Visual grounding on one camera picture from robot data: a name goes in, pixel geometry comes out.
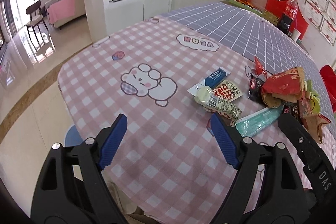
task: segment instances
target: blue gripper pad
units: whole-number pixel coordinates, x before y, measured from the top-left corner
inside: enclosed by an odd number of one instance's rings
[[[127,118],[125,115],[121,117],[112,132],[106,139],[100,150],[100,161],[98,166],[104,170],[106,166],[109,166],[117,152],[117,149],[124,138],[127,131]]]
[[[216,138],[220,150],[222,151],[226,162],[233,166],[236,170],[240,165],[237,158],[237,148],[232,141],[230,135],[222,125],[216,114],[212,114],[210,119],[211,130]]]

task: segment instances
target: gray curtain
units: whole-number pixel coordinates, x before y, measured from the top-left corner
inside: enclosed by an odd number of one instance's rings
[[[12,37],[17,34],[17,28],[15,26],[14,17],[11,8],[10,0],[0,0],[0,3],[3,1],[3,5],[5,7],[6,20],[9,26],[10,33]]]

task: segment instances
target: coca-cola bottle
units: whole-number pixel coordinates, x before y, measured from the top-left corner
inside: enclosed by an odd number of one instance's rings
[[[277,24],[277,28],[282,31],[285,35],[288,35],[289,27],[296,17],[299,10],[297,0],[289,0],[286,3],[286,8],[283,11],[282,17]]]

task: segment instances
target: chair seat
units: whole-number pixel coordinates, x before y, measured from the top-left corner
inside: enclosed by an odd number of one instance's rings
[[[37,15],[31,19],[25,26],[36,26],[37,23],[39,23],[43,19],[42,15]]]

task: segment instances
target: silver screw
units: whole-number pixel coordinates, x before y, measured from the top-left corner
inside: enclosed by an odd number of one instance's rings
[[[93,144],[95,142],[95,139],[94,138],[87,138],[86,140],[85,140],[85,143],[86,144]]]
[[[285,145],[283,143],[278,143],[277,146],[280,149],[284,149],[285,148]]]
[[[247,144],[250,144],[252,142],[252,139],[250,137],[245,137],[245,138],[243,138],[243,142],[247,143]]]
[[[54,149],[54,150],[56,150],[56,149],[58,149],[58,148],[60,148],[61,147],[61,145],[59,144],[59,143],[54,143],[53,145],[52,145],[52,148]]]

